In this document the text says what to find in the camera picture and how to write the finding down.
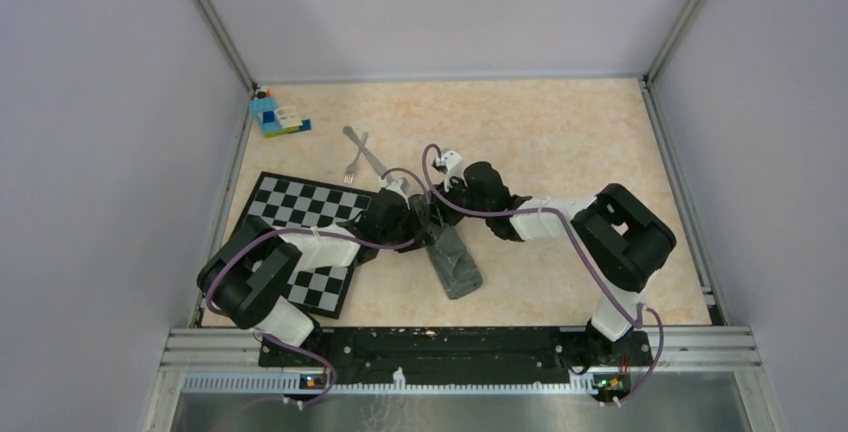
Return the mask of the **grey cloth napkin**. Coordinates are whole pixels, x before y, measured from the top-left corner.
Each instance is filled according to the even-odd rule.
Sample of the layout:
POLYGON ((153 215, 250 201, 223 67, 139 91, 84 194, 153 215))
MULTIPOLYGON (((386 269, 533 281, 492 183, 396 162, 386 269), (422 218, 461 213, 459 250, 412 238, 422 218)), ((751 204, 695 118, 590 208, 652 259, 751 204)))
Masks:
POLYGON ((462 216, 421 194, 413 195, 410 205, 420 216, 424 248, 447 298, 458 300, 480 289, 481 271, 456 230, 462 216))

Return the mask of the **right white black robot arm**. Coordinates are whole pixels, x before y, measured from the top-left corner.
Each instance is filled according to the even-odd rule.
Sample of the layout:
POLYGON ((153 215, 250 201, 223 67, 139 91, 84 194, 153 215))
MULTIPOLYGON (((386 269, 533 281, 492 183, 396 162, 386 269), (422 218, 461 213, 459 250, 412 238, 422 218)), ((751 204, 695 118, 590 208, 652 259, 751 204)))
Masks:
POLYGON ((677 246, 669 226, 618 183, 580 200, 534 198, 511 193, 488 162, 464 167, 439 157, 432 166, 444 176, 431 189, 449 222, 479 218, 504 241, 571 243, 601 290, 580 357, 620 361, 628 336, 644 324, 643 292, 677 246))

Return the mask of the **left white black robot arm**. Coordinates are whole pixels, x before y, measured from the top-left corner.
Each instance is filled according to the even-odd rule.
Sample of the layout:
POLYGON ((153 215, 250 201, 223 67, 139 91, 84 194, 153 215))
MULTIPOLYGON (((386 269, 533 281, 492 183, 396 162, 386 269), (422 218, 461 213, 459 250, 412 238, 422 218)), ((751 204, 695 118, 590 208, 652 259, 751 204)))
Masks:
POLYGON ((250 217, 198 273, 208 308, 238 328, 270 336, 297 365, 319 356, 317 323, 283 296, 289 277, 323 267, 357 267, 382 250, 423 247, 426 199, 382 189, 354 219, 324 227, 274 228, 250 217))

